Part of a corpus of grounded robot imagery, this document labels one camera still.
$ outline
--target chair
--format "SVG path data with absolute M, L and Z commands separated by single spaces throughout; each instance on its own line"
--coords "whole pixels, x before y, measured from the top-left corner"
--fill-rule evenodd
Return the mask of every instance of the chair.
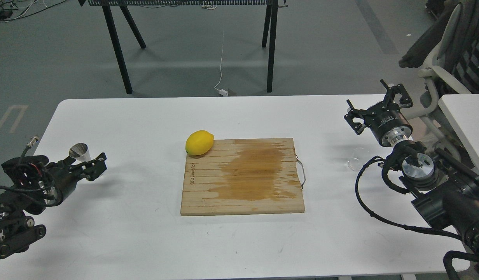
M 438 107 L 438 100 L 444 94 L 479 93 L 479 0 L 446 1 L 437 22 L 409 49 L 399 65 L 416 68 L 422 59 L 418 75 L 427 87 L 420 97 L 422 108 L 403 113 L 407 119 L 419 117 L 439 139 L 438 144 L 460 159 L 452 144 L 460 141 Z

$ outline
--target connector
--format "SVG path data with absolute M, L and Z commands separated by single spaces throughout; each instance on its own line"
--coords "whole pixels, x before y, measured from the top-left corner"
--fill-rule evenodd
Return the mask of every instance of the connector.
M 227 90 L 225 90 L 225 89 L 220 89 L 220 90 L 218 90 L 218 91 L 219 91 L 219 94 L 222 95 L 222 96 L 226 96 L 226 97 L 229 96 L 229 95 L 227 94 Z
M 39 136 L 34 135 L 30 138 L 30 140 L 29 140 L 29 142 L 27 143 L 26 146 L 29 147 L 29 148 L 32 148 L 32 146 L 34 146 L 34 144 L 38 141 L 39 141 Z

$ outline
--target black table leg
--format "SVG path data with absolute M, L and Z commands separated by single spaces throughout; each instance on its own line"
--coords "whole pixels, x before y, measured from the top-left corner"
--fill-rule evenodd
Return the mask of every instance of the black table leg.
M 138 43 L 140 44 L 140 47 L 142 49 L 146 48 L 145 41 L 143 41 L 143 37 L 141 37 L 140 31 L 138 30 L 138 27 L 134 23 L 133 17 L 131 16 L 131 13 L 127 9 L 127 6 L 120 6 L 120 9 L 122 10 L 122 14 L 126 17 L 127 23 L 129 23 L 129 26 L 131 27 L 131 30 L 134 33 L 134 36 L 136 36 L 136 39 L 138 40 Z
M 269 34 L 269 24 L 270 24 L 270 14 L 271 14 L 272 5 L 267 4 L 266 8 L 266 21 L 264 23 L 264 34 L 262 36 L 262 47 L 265 48 L 267 45 L 267 35 Z
M 117 30 L 115 29 L 114 18 L 110 6 L 102 6 L 103 14 L 105 14 L 105 20 L 107 21 L 108 32 L 110 32 L 110 39 L 112 39 L 112 45 L 115 51 L 115 57 L 119 64 L 120 74 L 122 75 L 122 81 L 124 87 L 126 87 L 126 93 L 132 94 L 133 87 L 131 87 L 131 81 L 129 80 L 129 74 L 127 73 L 126 62 L 124 61 L 124 55 L 122 54 L 122 48 L 120 48 L 119 37 L 117 36 Z
M 272 75 L 274 72 L 274 49 L 276 47 L 277 9 L 279 0 L 272 0 L 270 38 L 269 38 L 269 66 L 267 68 L 267 92 L 272 92 Z

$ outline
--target wet stain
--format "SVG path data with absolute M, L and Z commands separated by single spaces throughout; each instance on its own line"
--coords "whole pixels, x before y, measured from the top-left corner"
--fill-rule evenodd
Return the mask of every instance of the wet stain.
M 282 144 L 268 142 L 243 142 L 235 140 L 235 145 L 242 144 L 243 150 L 237 152 L 231 162 L 220 167 L 223 181 L 215 182 L 218 187 L 211 188 L 217 197 L 213 199 L 238 199 L 255 201 L 271 199 L 283 201 L 296 195 L 284 190 L 279 184 L 291 186 L 300 184 L 296 180 L 280 179 L 282 158 L 285 154 Z

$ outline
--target clear glass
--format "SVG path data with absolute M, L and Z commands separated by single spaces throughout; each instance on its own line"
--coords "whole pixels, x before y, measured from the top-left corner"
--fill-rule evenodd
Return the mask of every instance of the clear glass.
M 367 149 L 358 147 L 353 149 L 352 156 L 348 159 L 347 165 L 350 170 L 360 171 L 360 169 L 369 161 L 370 153 Z

